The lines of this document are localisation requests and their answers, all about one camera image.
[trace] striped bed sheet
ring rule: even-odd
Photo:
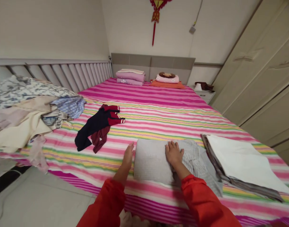
[[[109,79],[81,94],[87,101],[83,114],[71,122],[73,128],[64,123],[61,129],[46,135],[43,151],[50,172],[83,190],[98,194],[105,179],[112,177],[121,165],[124,150],[132,141],[137,145],[139,138],[193,139],[204,147],[201,133],[252,143],[256,150],[268,158],[273,172],[289,186],[289,167],[273,149],[259,143],[204,104],[190,88],[176,90],[138,87],[116,84],[114,79]],[[118,115],[125,117],[126,122],[111,127],[107,142],[97,154],[93,153],[93,146],[77,152],[75,136],[87,119],[97,112],[102,101],[109,105],[119,105],[121,111]],[[24,162],[30,147],[31,144],[14,154],[0,152],[0,157]],[[134,162],[125,188],[126,210],[145,219],[163,223],[195,223],[179,188],[157,182],[135,181],[133,167]],[[289,225],[289,195],[281,193],[281,196],[285,203],[265,199],[225,184],[223,197],[219,199],[243,225],[278,221]]]

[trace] chinese knot decoration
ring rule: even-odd
[[[156,22],[159,23],[159,16],[160,16],[159,10],[162,9],[168,2],[172,0],[150,0],[150,1],[152,6],[154,7],[154,12],[151,20],[151,22],[154,21],[153,41],[152,41],[152,46],[154,46]]]

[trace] wardrobe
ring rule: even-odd
[[[215,79],[211,106],[289,165],[289,0],[263,0]]]

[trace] bedside table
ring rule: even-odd
[[[213,96],[215,95],[215,93],[211,93],[208,92],[206,90],[202,90],[202,91],[196,91],[194,90],[194,92],[200,96],[200,98],[202,98],[207,104],[210,102],[210,100],[213,98]]]

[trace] gray upholstered headboard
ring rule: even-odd
[[[123,68],[138,69],[146,74],[146,81],[155,79],[160,72],[173,73],[179,76],[182,84],[188,83],[195,58],[166,57],[135,54],[111,53],[113,75]]]

